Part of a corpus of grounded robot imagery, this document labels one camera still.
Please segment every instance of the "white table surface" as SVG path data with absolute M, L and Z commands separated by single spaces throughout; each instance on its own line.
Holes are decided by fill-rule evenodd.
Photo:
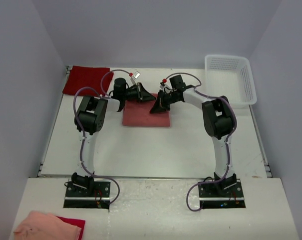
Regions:
M 124 68 L 138 70 L 138 79 L 151 93 L 157 93 L 159 82 L 169 74 L 188 72 L 203 80 L 203 69 Z M 113 77 L 129 77 L 116 72 Z M 196 80 L 183 76 L 184 82 Z M 80 142 L 74 125 L 73 96 L 64 95 L 49 143 L 41 174 L 70 176 L 77 169 Z M 238 129 L 233 135 L 233 165 L 239 178 L 266 178 L 262 153 L 248 107 L 235 109 Z M 104 176 L 144 178 L 203 178 L 212 176 L 215 154 L 211 137 L 204 129 L 202 113 L 196 107 L 178 102 L 171 105 L 170 128 L 124 127 L 122 113 L 108 112 L 96 141 L 95 173 Z
M 120 180 L 121 195 L 103 209 L 63 208 L 66 178 L 30 178 L 14 230 L 32 210 L 86 220 L 84 240 L 298 240 L 285 192 L 278 178 L 242 178 L 247 208 L 191 212 L 185 205 L 195 179 Z M 114 184 L 111 197 L 115 196 Z M 190 196 L 198 207 L 198 191 Z

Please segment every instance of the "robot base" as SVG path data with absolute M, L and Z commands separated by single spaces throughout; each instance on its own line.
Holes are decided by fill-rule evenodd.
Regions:
M 199 185 L 199 200 L 202 209 L 237 209 L 246 207 L 242 184 L 239 180 L 228 188 L 223 189 L 221 186 L 218 183 Z
M 109 209 L 110 182 L 94 181 L 93 191 L 74 185 L 71 181 L 65 183 L 66 192 L 63 208 L 66 209 Z

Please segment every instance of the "pink sponge cloth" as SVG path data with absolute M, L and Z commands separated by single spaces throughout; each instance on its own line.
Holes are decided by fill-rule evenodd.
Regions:
M 123 111 L 123 126 L 128 127 L 162 127 L 169 128 L 169 112 L 150 114 L 150 110 L 155 101 L 138 103 L 135 101 L 126 101 Z
M 14 240 L 78 240 L 81 228 L 53 214 L 31 211 L 14 230 Z

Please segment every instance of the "wire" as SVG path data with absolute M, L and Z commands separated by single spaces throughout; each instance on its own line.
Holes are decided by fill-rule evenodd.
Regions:
M 204 178 L 203 182 L 205 182 L 207 179 L 211 179 L 213 181 L 213 178 L 211 176 L 208 176 L 208 177 Z
M 98 189 L 98 192 L 99 192 L 99 195 L 100 195 L 100 200 L 98 201 L 98 200 L 96 199 L 96 190 L 94 190 L 94 198 L 95 198 L 97 207 L 100 208 L 100 207 L 101 207 L 100 202 L 101 202 L 101 200 L 102 200 L 102 192 L 100 191 L 100 189 Z
M 104 79 L 105 79 L 105 77 L 106 77 L 107 75 L 109 75 L 110 73 L 113 73 L 113 72 L 118 72 L 118 71 L 119 71 L 119 72 L 124 72 L 124 73 L 127 73 L 127 74 L 130 75 L 130 73 L 129 73 L 128 71 L 122 70 L 122 69 L 114 69 L 114 70 L 111 70 L 111 71 L 107 72 L 106 74 L 104 74 L 104 76 L 102 77 L 101 82 L 100 82 L 100 87 L 101 87 L 101 90 L 102 90 L 102 92 L 104 93 L 106 99 L 109 99 L 109 98 L 111 98 L 111 97 L 110 97 L 110 95 L 107 94 L 106 91 L 103 89 L 103 81 L 104 81 Z
M 236 193 L 235 191 L 232 191 L 233 192 L 233 196 L 234 196 L 234 200 L 235 200 L 235 204 L 239 204 L 239 201 L 236 200 Z
M 231 198 L 232 198 L 232 193 L 230 194 L 230 198 L 228 199 L 228 201 L 227 201 L 227 202 L 229 202 L 229 201 L 231 200 Z
M 120 185 L 117 183 L 116 180 L 114 180 L 114 179 L 111 178 L 111 177 L 108 177 L 108 176 L 99 176 L 99 175 L 95 175 L 95 174 L 91 173 L 91 172 L 86 168 L 86 166 L 84 165 L 84 162 L 83 162 L 83 157 L 82 157 L 82 155 L 83 155 L 83 147 L 84 147 L 84 142 L 85 142 L 86 136 L 85 136 L 84 127 L 83 127 L 83 125 L 82 125 L 82 123 L 81 123 L 79 117 L 78 117 L 77 114 L 76 114 L 76 98 L 78 97 L 78 95 L 80 94 L 80 92 L 82 92 L 82 91 L 85 90 L 85 89 L 92 90 L 92 91 L 100 98 L 99 93 L 98 93 L 95 89 L 93 89 L 93 88 L 91 88 L 91 87 L 88 87 L 88 86 L 82 87 L 82 88 L 79 89 L 79 90 L 76 92 L 76 94 L 74 95 L 74 99 L 73 99 L 73 112 L 74 112 L 75 120 L 76 120 L 76 122 L 78 123 L 78 125 L 80 126 L 80 128 L 81 128 L 81 130 L 82 130 L 82 132 L 83 132 L 83 135 L 82 135 L 82 136 L 83 136 L 83 140 L 82 140 L 81 149 L 80 149 L 80 162 L 81 162 L 81 166 L 82 166 L 82 168 L 84 169 L 84 171 L 85 171 L 86 173 L 88 173 L 90 176 L 92 176 L 93 178 L 96 178 L 96 179 L 106 179 L 106 180 L 110 180 L 110 181 L 112 181 L 112 182 L 115 183 L 115 185 L 117 186 L 118 192 L 117 192 L 117 195 L 115 196 L 115 198 L 110 202 L 110 204 L 112 204 L 112 203 L 114 203 L 114 202 L 117 200 L 117 198 L 118 198 L 119 195 L 120 195 Z
M 218 180 L 209 181 L 209 182 L 205 182 L 205 181 L 198 182 L 198 183 L 194 184 L 193 186 L 191 186 L 190 189 L 188 190 L 187 194 L 186 194 L 186 206 L 187 206 L 187 208 L 190 211 L 192 211 L 192 212 L 198 212 L 203 207 L 200 206 L 198 209 L 192 209 L 190 207 L 190 205 L 189 205 L 189 196 L 190 196 L 190 193 L 193 190 L 193 188 L 195 188 L 197 186 L 200 186 L 200 185 L 203 185 L 203 184 L 218 184 L 218 183 L 220 183 L 221 181 L 223 181 L 226 178 L 227 173 L 230 170 L 230 163 L 231 163 L 230 146 L 229 146 L 228 140 L 229 140 L 229 138 L 231 137 L 231 135 L 235 132 L 235 130 L 237 128 L 237 119 L 236 119 L 235 113 L 234 113 L 233 109 L 231 108 L 230 104 L 224 98 L 219 97 L 219 96 L 209 96 L 209 95 L 203 94 L 203 93 L 201 93 L 201 92 L 199 92 L 199 91 L 196 90 L 197 87 L 200 87 L 202 85 L 202 82 L 201 82 L 201 80 L 199 80 L 198 77 L 194 76 L 193 74 L 190 74 L 190 73 L 187 73 L 187 72 L 176 72 L 176 73 L 173 73 L 173 74 L 167 76 L 165 79 L 167 80 L 169 77 L 174 76 L 174 75 L 178 75 L 178 74 L 180 74 L 180 75 L 188 75 L 188 76 L 191 76 L 191 77 L 195 78 L 199 82 L 199 84 L 194 87 L 194 92 L 196 92 L 197 94 L 199 94 L 199 95 L 201 95 L 201 96 L 203 96 L 205 98 L 208 98 L 208 99 L 219 99 L 219 100 L 221 100 L 230 109 L 231 115 L 232 115 L 233 120 L 234 120 L 233 130 L 225 138 L 225 146 L 226 146 L 226 152 L 227 152 L 227 166 L 226 166 L 226 171 L 225 171 L 224 175 L 220 179 L 218 179 Z

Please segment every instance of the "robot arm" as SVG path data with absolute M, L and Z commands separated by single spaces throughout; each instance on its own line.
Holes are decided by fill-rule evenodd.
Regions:
M 203 113 L 204 127 L 209 136 L 212 137 L 216 166 L 214 178 L 221 179 L 229 167 L 225 179 L 220 183 L 225 189 L 236 184 L 236 175 L 232 166 L 230 148 L 226 147 L 226 138 L 234 128 L 234 119 L 229 107 L 220 99 L 209 99 L 194 91 L 194 86 L 186 86 L 181 75 L 170 78 L 172 89 L 162 82 L 157 100 L 150 113 L 156 114 L 170 110 L 170 104 L 182 101 L 199 108 Z
M 93 157 L 96 139 L 99 131 L 104 124 L 106 112 L 120 112 L 125 106 L 126 100 L 134 100 L 139 103 L 153 101 L 155 97 L 151 95 L 142 85 L 134 82 L 134 85 L 128 87 L 126 80 L 117 78 L 114 81 L 112 98 L 95 98 L 84 96 L 77 110 L 77 117 L 82 123 L 85 131 L 85 141 L 81 146 L 82 161 L 90 173 L 94 173 Z M 83 141 L 83 132 L 74 119 L 74 123 L 79 131 L 79 141 Z M 81 162 L 78 163 L 76 171 L 78 176 L 90 177 L 87 171 L 83 169 Z

